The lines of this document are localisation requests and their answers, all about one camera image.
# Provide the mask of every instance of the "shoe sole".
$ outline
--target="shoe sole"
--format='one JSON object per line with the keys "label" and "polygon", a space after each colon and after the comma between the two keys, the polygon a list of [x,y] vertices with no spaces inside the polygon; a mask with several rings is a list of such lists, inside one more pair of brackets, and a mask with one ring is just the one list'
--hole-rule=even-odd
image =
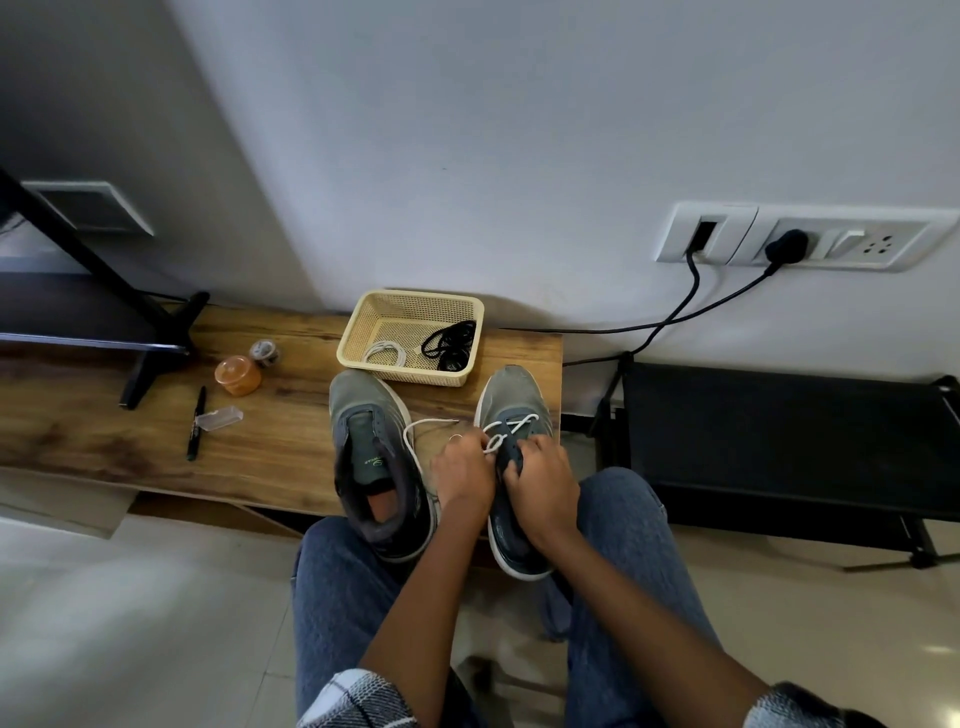
{"label": "shoe sole", "polygon": [[[382,379],[378,379],[377,381],[383,385],[383,388],[386,389],[387,393],[391,396],[391,398],[393,398],[394,403],[396,404],[397,408],[400,410],[400,415],[403,417],[403,425],[407,426],[411,424],[413,422],[413,418],[410,416],[410,410],[407,409],[407,405],[403,403],[403,400],[400,398],[400,395],[397,394],[394,391],[394,388],[391,387],[389,384],[387,384],[387,382],[383,381]],[[329,413],[330,411],[329,406],[327,407],[326,411],[327,413]],[[410,434],[411,434],[410,442],[415,447],[417,444],[417,433],[411,430]],[[418,468],[418,470],[420,470],[420,483],[422,484],[423,470],[421,468]],[[437,501],[429,493],[429,491],[427,491],[425,485],[423,486],[423,494],[426,496],[427,508],[430,509],[430,533],[427,535],[426,541],[423,542],[420,548],[418,548],[416,551],[414,551],[408,556],[390,558],[389,556],[383,556],[378,553],[377,558],[379,558],[381,561],[385,561],[388,564],[404,564],[408,561],[412,561],[413,559],[416,559],[418,556],[420,556],[426,550],[427,546],[429,546],[430,542],[433,541],[433,535],[437,532],[437,525],[440,522],[440,502]]]}
{"label": "shoe sole", "polygon": [[[490,380],[487,380],[487,383],[484,385],[483,392],[480,393],[480,401],[477,402],[476,411],[473,413],[473,426],[480,426],[480,410],[483,407],[483,398],[487,395],[487,387],[490,386]],[[540,398],[543,399],[543,392],[540,390],[540,385],[537,384],[537,392],[540,394]],[[545,579],[553,571],[552,569],[544,571],[543,573],[523,573],[522,571],[517,571],[510,564],[507,563],[507,560],[503,558],[503,554],[500,553],[500,549],[496,545],[496,539],[493,537],[493,521],[490,516],[487,516],[487,538],[490,541],[490,551],[493,552],[493,558],[496,560],[496,564],[503,569],[507,574],[512,576],[514,579],[519,579],[520,581],[540,581]]]}

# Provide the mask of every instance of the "forearm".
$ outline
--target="forearm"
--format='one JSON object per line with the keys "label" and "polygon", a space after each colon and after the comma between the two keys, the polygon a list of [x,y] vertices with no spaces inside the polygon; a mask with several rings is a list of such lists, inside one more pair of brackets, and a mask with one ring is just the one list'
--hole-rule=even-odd
{"label": "forearm", "polygon": [[440,723],[460,594],[485,514],[451,503],[360,661],[392,682],[420,725]]}
{"label": "forearm", "polygon": [[768,686],[573,532],[544,554],[587,603],[671,728],[740,728]]}

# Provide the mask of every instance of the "hand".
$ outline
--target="hand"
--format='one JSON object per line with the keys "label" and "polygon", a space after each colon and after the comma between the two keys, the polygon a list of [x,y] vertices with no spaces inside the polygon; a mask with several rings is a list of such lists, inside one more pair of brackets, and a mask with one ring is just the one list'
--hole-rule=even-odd
{"label": "hand", "polygon": [[467,505],[485,519],[490,513],[496,489],[493,463],[496,456],[483,448],[490,438],[475,427],[454,436],[430,463],[441,512]]}
{"label": "hand", "polygon": [[557,539],[577,533],[580,484],[573,476],[566,450],[552,437],[534,435],[519,441],[523,472],[511,462],[503,474],[511,505],[530,543],[547,558]]}

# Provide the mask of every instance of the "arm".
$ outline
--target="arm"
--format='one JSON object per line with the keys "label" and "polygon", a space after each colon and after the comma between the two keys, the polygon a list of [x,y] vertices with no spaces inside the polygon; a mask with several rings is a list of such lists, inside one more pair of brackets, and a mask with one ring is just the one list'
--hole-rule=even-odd
{"label": "arm", "polygon": [[566,577],[630,663],[671,728],[740,728],[770,689],[660,606],[577,530],[577,484],[566,451],[544,435],[520,443],[523,474],[504,479],[531,543]]}
{"label": "arm", "polygon": [[360,661],[393,683],[428,728],[440,723],[460,594],[493,501],[486,442],[475,429],[447,443],[434,459],[440,525]]}

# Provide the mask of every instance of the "gray sneaker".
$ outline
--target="gray sneaker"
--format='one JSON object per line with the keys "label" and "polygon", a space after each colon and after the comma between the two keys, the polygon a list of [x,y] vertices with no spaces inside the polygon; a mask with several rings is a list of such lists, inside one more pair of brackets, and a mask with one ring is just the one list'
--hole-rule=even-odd
{"label": "gray sneaker", "polygon": [[[396,392],[366,372],[348,369],[330,382],[337,495],[350,525],[381,559],[394,563],[423,552],[437,530],[439,514],[403,441],[410,422],[410,412]],[[368,498],[394,489],[396,513],[377,522]]]}
{"label": "gray sneaker", "polygon": [[523,367],[511,365],[496,372],[480,395],[473,423],[492,439],[499,435],[501,440],[496,452],[496,494],[487,519],[493,557],[514,578],[543,579],[552,568],[523,533],[503,483],[503,472],[511,461],[516,462],[518,472],[523,470],[517,440],[538,434],[553,436],[550,411],[537,382]]}

